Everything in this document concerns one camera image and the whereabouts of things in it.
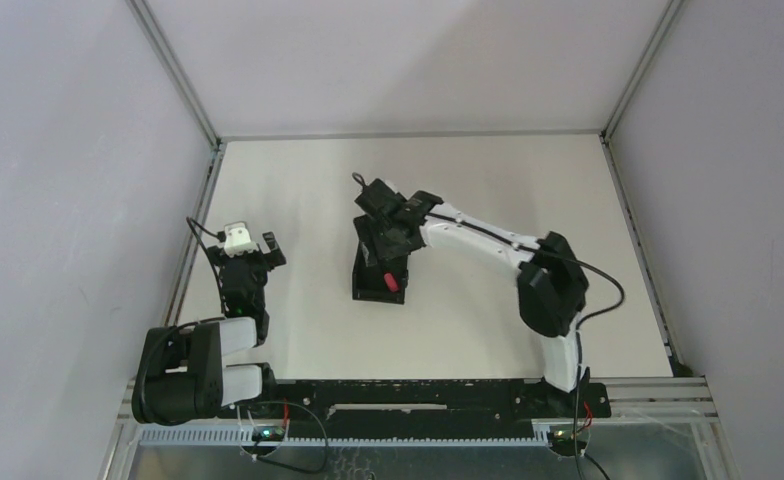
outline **white wall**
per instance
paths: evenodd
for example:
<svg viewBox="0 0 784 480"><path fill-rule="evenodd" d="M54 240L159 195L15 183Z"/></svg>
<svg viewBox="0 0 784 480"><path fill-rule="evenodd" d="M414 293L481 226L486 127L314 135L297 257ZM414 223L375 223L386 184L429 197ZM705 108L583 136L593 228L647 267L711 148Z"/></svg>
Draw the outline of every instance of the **white wall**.
<svg viewBox="0 0 784 480"><path fill-rule="evenodd" d="M0 479L95 478L209 149L124 2L0 0Z"/></svg>
<svg viewBox="0 0 784 480"><path fill-rule="evenodd" d="M151 0L221 135L601 130L667 0Z"/></svg>
<svg viewBox="0 0 784 480"><path fill-rule="evenodd" d="M784 478L784 0L687 5L614 147L743 477Z"/></svg>

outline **metal frame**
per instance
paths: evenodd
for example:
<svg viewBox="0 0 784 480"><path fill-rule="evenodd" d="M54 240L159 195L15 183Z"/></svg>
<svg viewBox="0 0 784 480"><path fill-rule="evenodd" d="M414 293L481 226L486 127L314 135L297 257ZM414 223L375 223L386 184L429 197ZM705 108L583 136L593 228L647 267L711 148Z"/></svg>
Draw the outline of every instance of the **metal frame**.
<svg viewBox="0 0 784 480"><path fill-rule="evenodd" d="M637 228L627 198L618 164L610 151L610 139L621 121L625 110L630 104L645 74L653 64L660 51L663 41L669 35L672 26L679 18L686 0L670 0L649 38L630 78L616 102L613 112L601 131L592 130L554 130L554 131L493 131L493 132L401 132L401 133L353 133L343 135L291 135L291 136L231 136L221 138L210 122L193 86L182 68L176 54L171 48L165 33L159 26L153 10L147 0L127 0L131 11L142 27L157 57L163 64L166 73L177 89L184 104L195 119L202 134L213 147L213 155L208 166L204 185L201 189L196 210L196 218L203 222L209 210L221 163L224 158L227 141L235 140L284 140L284 139L326 139L326 138L407 138L407 137L457 137L457 136L498 136L498 135L559 135L559 134L598 134L602 149L607 159L608 168L616 186L619 202L622 206L625 221L629 226L631 240L634 243L637 259L643 270L643 278L655 305L655 316L661 329L670 356L677 360L679 348L666 323L666 318L659 299L658 290L653 282L652 270L648 265L647 255L641 242L641 233ZM184 254L177 269L177 280L174 294L167 306L164 325L176 322L183 297L188 285L196 248L191 235L187 238ZM721 424L716 413L706 381L703 378L620 378L596 379L604 383L612 408L611 418L597 419L599 424L631 425L631 424L688 424L693 433L693 440L699 452L705 474L708 479L739 478L732 456L724 441ZM104 458L101 477L104 480L121 480L128 478L135 453L140 445L230 445L235 446L241 438L236 422L232 420L200 420L193 421L181 430L167 430L156 425L139 425L133 419L131 397L133 381L127 385L124 400L119 410L116 424L112 432L110 445ZM570 423L571 419L538 419L531 421L531 435L526 438L509 439L470 439L462 441L425 441L425 440L389 440L360 442L358 440L337 440L336 446L437 446L437 445L468 445L468 446L544 446L547 441L545 434L551 428L559 428ZM319 439L292 439L292 445L316 445Z"/></svg>

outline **gray wall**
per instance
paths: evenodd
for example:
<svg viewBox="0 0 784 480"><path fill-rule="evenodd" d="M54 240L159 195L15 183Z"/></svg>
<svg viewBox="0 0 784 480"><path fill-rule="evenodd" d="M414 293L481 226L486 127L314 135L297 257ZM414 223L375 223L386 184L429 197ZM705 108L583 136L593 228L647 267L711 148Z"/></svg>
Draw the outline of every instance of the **gray wall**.
<svg viewBox="0 0 784 480"><path fill-rule="evenodd" d="M0 479L97 476L208 157L124 2L0 0Z"/></svg>
<svg viewBox="0 0 784 480"><path fill-rule="evenodd" d="M688 4L613 145L743 477L784 478L784 0Z"/></svg>

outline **white table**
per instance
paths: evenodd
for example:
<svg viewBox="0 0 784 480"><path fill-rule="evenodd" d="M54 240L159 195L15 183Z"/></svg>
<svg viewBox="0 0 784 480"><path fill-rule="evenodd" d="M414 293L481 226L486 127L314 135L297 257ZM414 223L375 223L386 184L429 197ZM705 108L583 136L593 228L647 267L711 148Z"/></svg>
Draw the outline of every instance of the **white table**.
<svg viewBox="0 0 784 480"><path fill-rule="evenodd" d="M578 258L618 278L625 305L583 328L596 377L671 376L648 292L603 151L594 135L231 142L206 226L245 221L273 231L288 264L266 287L265 345L231 362L267 361L281 379L539 377L537 337L519 318L515 285L454 251L410 257L405 305L351 299L360 215L351 172L425 190L502 228L563 234ZM587 311L615 289L588 273ZM180 313L219 313L197 255Z"/></svg>

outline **metal corner post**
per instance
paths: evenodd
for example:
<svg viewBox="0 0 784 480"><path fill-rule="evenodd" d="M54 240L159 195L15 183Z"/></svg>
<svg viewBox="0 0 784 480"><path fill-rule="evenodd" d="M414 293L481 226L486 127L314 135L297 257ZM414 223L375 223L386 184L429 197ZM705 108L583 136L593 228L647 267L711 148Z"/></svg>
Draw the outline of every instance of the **metal corner post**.
<svg viewBox="0 0 784 480"><path fill-rule="evenodd" d="M654 59L657 57L657 54L660 51L660 46L669 36L669 33L672 30L672 26L679 18L680 13L686 3L687 0L669 0L665 10L663 10L660 19L657 21L657 25L654 27L654 33L652 33L651 38L648 39L648 43L645 45L645 49L643 49L642 55L640 56L636 67L634 67L633 72L631 72L628 83L622 90L613 112L607 119L607 124L604 126L604 129L601 132L601 136L605 141L609 142L613 137L613 132L615 132L616 127L619 126L619 122L621 121L628 104L630 104L630 101L636 93L640 83L642 82L643 77L645 77L645 74L648 72L648 69L654 62Z"/></svg>
<svg viewBox="0 0 784 480"><path fill-rule="evenodd" d="M203 104L192 87L192 83L189 81L189 77L183 70L182 65L180 65L180 61L171 48L171 44L168 43L165 32L159 26L159 22L157 22L147 0L127 0L127 5L139 22L139 26L142 27L145 36L148 37L148 41L157 57L159 57L160 63L165 67L165 72L171 78L171 83L174 84L177 93L189 109L189 113L194 117L198 128L201 129L201 133L206 137L210 146L217 148L220 141L218 134L215 132L215 128L212 126Z"/></svg>

